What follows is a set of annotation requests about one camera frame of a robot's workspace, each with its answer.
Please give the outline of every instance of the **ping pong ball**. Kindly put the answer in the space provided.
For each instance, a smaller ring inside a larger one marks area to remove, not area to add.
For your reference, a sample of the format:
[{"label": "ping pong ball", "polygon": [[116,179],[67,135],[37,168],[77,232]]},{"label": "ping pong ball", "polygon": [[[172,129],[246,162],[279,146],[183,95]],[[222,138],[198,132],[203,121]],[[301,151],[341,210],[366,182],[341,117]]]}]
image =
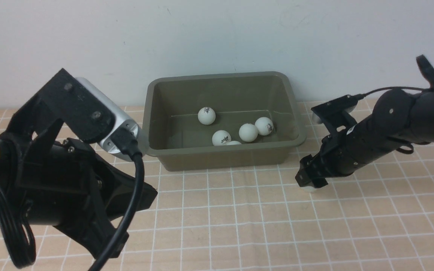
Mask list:
[{"label": "ping pong ball", "polygon": [[242,143],[240,143],[239,141],[236,141],[236,140],[233,140],[233,141],[227,143],[227,145],[240,145],[240,144],[242,144]]},{"label": "ping pong ball", "polygon": [[261,136],[262,135],[267,136],[274,129],[274,125],[272,124],[272,120],[270,120],[267,117],[258,118],[255,121],[255,126],[257,127],[257,130]]},{"label": "ping pong ball", "polygon": [[218,130],[214,132],[212,136],[212,144],[214,146],[223,146],[232,141],[231,135],[224,130]]},{"label": "ping pong ball", "polygon": [[210,107],[204,107],[199,111],[197,117],[203,125],[211,125],[215,120],[215,111]]},{"label": "ping pong ball", "polygon": [[239,129],[239,136],[244,142],[252,142],[257,138],[258,130],[255,125],[246,123]]}]

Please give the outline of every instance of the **white grid line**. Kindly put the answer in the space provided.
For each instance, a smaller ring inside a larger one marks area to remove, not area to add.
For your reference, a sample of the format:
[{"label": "white grid line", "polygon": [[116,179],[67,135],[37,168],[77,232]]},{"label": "white grid line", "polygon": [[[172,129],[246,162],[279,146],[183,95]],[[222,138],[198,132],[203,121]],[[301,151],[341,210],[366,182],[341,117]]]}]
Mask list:
[{"label": "white grid line", "polygon": [[[255,184],[257,184],[257,171],[255,171],[255,166],[254,166],[254,182]],[[259,191],[259,186],[257,186],[257,198],[259,203],[261,203],[261,199],[260,199],[260,191]],[[264,213],[262,211],[262,205],[259,204],[259,210],[260,210],[260,221],[264,221]],[[264,242],[266,244],[266,253],[267,253],[267,261],[270,264],[270,253],[269,253],[269,243],[267,242],[267,231],[266,231],[266,225],[265,223],[262,223],[262,232],[264,233]]]},{"label": "white grid line", "polygon": [[312,193],[309,194],[309,197],[310,197],[310,202],[311,202],[311,204],[312,204],[312,209],[314,210],[314,215],[316,216],[317,227],[319,228],[319,233],[321,234],[322,245],[324,245],[324,250],[326,251],[327,262],[330,263],[331,271],[333,271],[333,266],[331,265],[331,256],[329,255],[329,251],[327,250],[326,241],[324,240],[324,234],[322,233],[321,224],[319,223],[319,219],[317,219],[318,216],[317,216],[316,207],[315,207],[315,205],[314,205],[314,201],[313,201],[313,199],[312,199]]},{"label": "white grid line", "polygon": [[49,227],[50,227],[50,226],[46,226],[46,228],[45,228],[45,230],[44,230],[43,237],[41,238],[41,244],[40,244],[40,247],[38,248],[38,252],[36,253],[36,261],[35,261],[35,264],[33,264],[33,265],[31,266],[31,271],[34,271],[34,268],[35,268],[35,266],[36,266],[36,263],[38,262],[38,259],[42,259],[42,257],[40,257],[40,252],[41,252],[41,249],[43,248],[44,239],[45,239],[45,237],[46,237],[46,233],[48,233],[48,228],[49,228]]},{"label": "white grid line", "polygon": [[[359,191],[361,192],[362,195],[364,195],[364,193],[363,193],[363,189],[361,188],[361,186],[360,186],[360,184],[359,184],[359,181],[356,180],[356,183],[357,183],[357,185],[358,185]],[[371,208],[369,208],[369,205],[368,205],[367,201],[364,200],[364,202],[365,202],[365,205],[366,205],[366,209],[367,209],[367,211],[369,212],[369,214],[371,214]],[[388,253],[388,249],[386,248],[386,245],[384,245],[383,238],[382,238],[381,234],[379,233],[379,230],[378,230],[378,228],[377,228],[376,221],[375,221],[375,219],[374,219],[373,216],[371,217],[371,221],[373,222],[373,226],[374,226],[374,228],[376,229],[376,233],[378,234],[379,241],[381,242],[381,245],[383,246],[384,252],[386,253],[386,257],[389,258],[389,257],[390,257],[390,254]],[[391,270],[394,271],[394,267],[393,267],[393,264],[391,263],[391,260],[389,259],[388,262],[389,262],[389,264],[390,264],[390,266],[391,266]]]},{"label": "white grid line", "polygon": [[239,236],[239,226],[237,226],[237,208],[235,205],[235,188],[234,188],[234,176],[232,174],[232,169],[231,169],[231,182],[232,182],[232,202],[234,203],[234,219],[235,219],[235,233],[237,236],[237,252],[239,253],[239,268],[242,268],[242,257],[241,257],[241,241],[240,241],[240,236]]},{"label": "white grid line", "polygon": [[212,240],[210,236],[210,183],[209,183],[209,170],[206,170],[207,172],[207,219],[208,219],[208,226],[207,230],[209,231],[209,268],[212,269]]},{"label": "white grid line", "polygon": [[[418,158],[421,159],[420,154],[418,152],[416,154],[417,154]],[[434,183],[434,177],[429,173],[429,170],[428,170],[427,166],[423,163],[423,161],[422,161],[422,164],[423,164],[423,167],[425,168],[426,172],[428,173],[428,175],[431,177],[431,180]],[[408,180],[408,177],[406,177],[406,175],[405,175],[405,179],[408,182],[408,185],[411,187],[411,190],[414,192],[414,188],[412,187],[412,185],[410,183],[410,180]],[[423,207],[423,205],[422,205],[421,201],[419,200],[419,198],[416,195],[415,195],[415,197],[416,197],[416,200],[418,201],[418,204],[420,204],[420,207],[422,208],[422,210],[425,211],[425,208]],[[431,227],[432,227],[432,229],[434,231],[434,225],[431,222],[431,219],[429,219],[428,214],[425,214],[425,216],[426,216],[426,219],[428,220],[428,223],[431,225]]]},{"label": "white grid line", "polygon": [[[376,168],[376,171],[377,171],[377,174],[378,174],[379,178],[381,178],[381,182],[382,182],[382,184],[383,184],[383,186],[384,186],[384,189],[386,190],[386,194],[391,195],[390,192],[388,191],[388,188],[386,187],[386,185],[385,185],[385,183],[384,183],[384,180],[383,180],[382,177],[381,177],[381,173],[379,172],[379,170],[378,170],[376,164],[373,163],[373,165],[374,165],[374,167]],[[391,204],[393,205],[393,208],[394,208],[394,211],[396,212],[396,214],[399,214],[399,212],[398,212],[398,208],[396,208],[396,206],[395,206],[393,200],[390,200],[390,201],[391,201]],[[411,240],[410,234],[408,233],[408,230],[407,230],[406,227],[405,227],[405,223],[403,223],[403,219],[401,219],[401,216],[400,216],[400,215],[398,215],[398,219],[399,219],[399,221],[400,221],[400,223],[401,223],[401,226],[403,227],[403,230],[405,231],[405,233],[406,233],[406,235],[407,235],[407,237],[408,237],[408,240],[410,241],[411,246],[413,247],[413,250],[414,250],[415,253],[416,253],[416,256],[418,257],[418,261],[420,261],[420,265],[422,266],[422,269],[423,269],[423,270],[426,270],[425,267],[424,267],[424,265],[423,265],[422,260],[420,259],[420,255],[418,254],[418,250],[416,249],[415,244],[414,244],[413,241]]]},{"label": "white grid line", "polygon": [[[185,188],[185,174],[182,175],[182,189]],[[185,192],[182,191],[182,207],[184,206],[184,194]],[[181,221],[180,221],[180,271],[182,271],[183,268],[183,252],[182,249],[184,247],[184,208],[182,208],[182,214],[181,214]]]},{"label": "white grid line", "polygon": [[[160,164],[160,168],[159,168],[160,174],[162,173],[162,167],[163,167],[163,165]],[[158,187],[160,187],[160,177],[158,178]],[[155,199],[157,201],[157,203],[155,204],[155,223],[153,225],[153,241],[152,241],[152,251],[151,251],[151,255],[150,255],[150,270],[152,270],[152,267],[153,267],[153,254],[155,253],[155,235],[157,235],[155,230],[157,229],[157,215],[158,215],[159,198],[160,198],[160,195],[157,195],[157,198]]]},{"label": "white grid line", "polygon": [[289,219],[289,225],[291,226],[292,240],[294,242],[294,247],[296,247],[296,254],[298,256],[299,269],[301,271],[303,271],[303,266],[301,265],[301,258],[299,256],[298,243],[296,242],[296,234],[294,233],[294,226],[292,225],[292,222],[291,222],[291,213],[289,212],[289,204],[287,202],[286,192],[284,191],[284,185],[282,182],[282,175],[281,175],[280,170],[279,170],[279,180],[281,181],[282,194],[284,195],[284,202],[286,203],[285,206],[286,206],[286,211],[287,211],[287,218]]}]

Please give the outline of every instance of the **table surface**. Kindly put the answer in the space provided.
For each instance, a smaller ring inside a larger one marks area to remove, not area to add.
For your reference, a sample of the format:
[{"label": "table surface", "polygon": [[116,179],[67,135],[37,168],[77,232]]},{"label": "table surface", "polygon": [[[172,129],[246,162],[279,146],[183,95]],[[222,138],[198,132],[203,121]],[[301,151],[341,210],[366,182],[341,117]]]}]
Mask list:
[{"label": "table surface", "polygon": [[[363,120],[375,99],[352,115]],[[434,144],[392,153],[308,194],[294,180],[299,160],[328,133],[300,102],[307,140],[280,165],[167,172],[145,157],[146,182],[159,196],[136,213],[130,238],[107,271],[434,270]],[[143,107],[125,107],[142,122]],[[0,110],[0,133],[14,110]],[[64,127],[59,139],[74,137]],[[116,168],[134,166],[95,147]],[[78,271],[90,254],[53,227],[33,226],[37,261],[25,270]],[[0,271],[17,270],[0,232]]]}]

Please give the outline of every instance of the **plastic bin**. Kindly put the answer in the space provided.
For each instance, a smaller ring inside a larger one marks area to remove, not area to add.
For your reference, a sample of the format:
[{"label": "plastic bin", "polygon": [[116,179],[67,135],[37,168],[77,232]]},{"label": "plastic bin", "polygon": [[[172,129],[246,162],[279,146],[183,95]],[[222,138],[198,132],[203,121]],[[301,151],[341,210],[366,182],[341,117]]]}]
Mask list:
[{"label": "plastic bin", "polygon": [[[202,107],[215,110],[211,125],[198,121]],[[274,131],[253,143],[241,141],[239,128],[263,116],[274,122]],[[150,141],[147,154],[167,171],[279,164],[306,139],[289,79],[279,72],[157,79],[148,86],[142,128]],[[217,130],[242,145],[213,146]]]}]

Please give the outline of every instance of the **black wire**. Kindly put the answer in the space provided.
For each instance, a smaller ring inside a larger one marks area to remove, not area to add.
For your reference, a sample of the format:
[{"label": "black wire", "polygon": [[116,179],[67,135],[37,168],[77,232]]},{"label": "black wire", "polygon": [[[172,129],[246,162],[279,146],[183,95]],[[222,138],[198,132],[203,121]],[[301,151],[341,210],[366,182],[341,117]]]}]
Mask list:
[{"label": "black wire", "polygon": [[383,88],[375,89],[375,90],[372,90],[368,93],[363,94],[363,98],[370,95],[370,94],[373,94],[373,93],[376,93],[379,91],[384,91],[384,90],[391,90],[393,88],[400,88],[400,89],[406,89],[406,90],[417,90],[417,91],[430,91],[429,88],[419,88],[419,87],[383,87]]},{"label": "black wire", "polygon": [[15,218],[0,187],[0,228],[11,260],[19,269],[34,264],[36,260],[36,243],[26,219],[29,208],[31,202],[26,202]]},{"label": "black wire", "polygon": [[122,236],[124,233],[126,233],[126,230],[130,226],[131,220],[133,219],[133,216],[140,205],[143,194],[143,183],[145,179],[145,168],[143,165],[142,153],[138,152],[134,154],[131,157],[131,160],[135,164],[135,184],[127,211],[125,212],[122,221],[120,221],[115,234],[112,236],[112,239],[98,256],[98,259],[96,259],[96,261],[91,265],[89,271],[100,271],[103,268],[112,253],[120,244]]}]

